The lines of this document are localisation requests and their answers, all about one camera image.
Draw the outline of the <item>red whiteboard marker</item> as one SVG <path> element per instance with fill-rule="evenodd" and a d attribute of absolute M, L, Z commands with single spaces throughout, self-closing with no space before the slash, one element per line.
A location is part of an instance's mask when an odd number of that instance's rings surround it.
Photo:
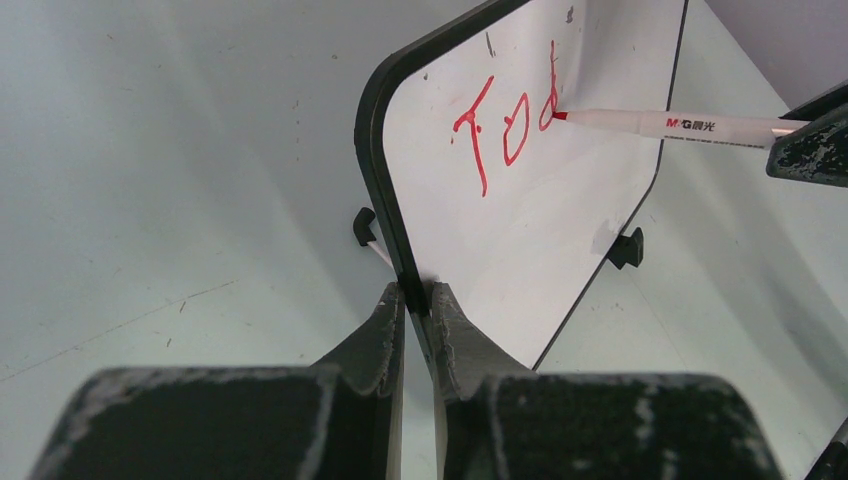
<path fill-rule="evenodd" d="M 809 124 L 807 121 L 779 118 L 609 109 L 555 112 L 552 117 L 583 127 L 647 138 L 754 149 L 769 149 L 778 139 Z"/>

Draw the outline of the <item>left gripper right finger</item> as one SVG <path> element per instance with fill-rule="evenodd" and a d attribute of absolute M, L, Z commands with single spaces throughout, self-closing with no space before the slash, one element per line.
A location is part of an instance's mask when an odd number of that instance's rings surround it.
<path fill-rule="evenodd" d="M 704 374 L 539 374 L 430 294 L 443 479 L 777 479 L 745 399 Z"/>

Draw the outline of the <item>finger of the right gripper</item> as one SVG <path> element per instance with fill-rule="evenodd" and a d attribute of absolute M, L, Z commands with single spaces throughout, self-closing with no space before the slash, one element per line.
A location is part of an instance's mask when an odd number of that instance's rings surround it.
<path fill-rule="evenodd" d="M 771 148 L 769 177 L 839 188 L 847 187 L 847 106 L 780 138 Z"/>
<path fill-rule="evenodd" d="M 829 112 L 847 104 L 848 81 L 845 80 L 808 102 L 792 109 L 781 118 L 785 120 L 815 121 Z"/>

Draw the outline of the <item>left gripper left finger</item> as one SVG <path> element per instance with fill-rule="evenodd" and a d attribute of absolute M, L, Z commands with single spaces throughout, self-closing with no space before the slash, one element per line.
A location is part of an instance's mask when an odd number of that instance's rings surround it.
<path fill-rule="evenodd" d="M 126 367 L 91 376 L 34 479 L 396 479 L 405 302 L 309 366 Z"/>

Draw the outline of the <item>white board black frame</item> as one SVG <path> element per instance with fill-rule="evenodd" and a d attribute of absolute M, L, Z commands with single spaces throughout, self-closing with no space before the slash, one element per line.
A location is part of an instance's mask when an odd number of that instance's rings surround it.
<path fill-rule="evenodd" d="M 443 282 L 527 367 L 547 354 L 658 174 L 663 144 L 559 119 L 669 107 L 685 1 L 487 1 L 389 55 L 359 167 L 410 315 Z"/>

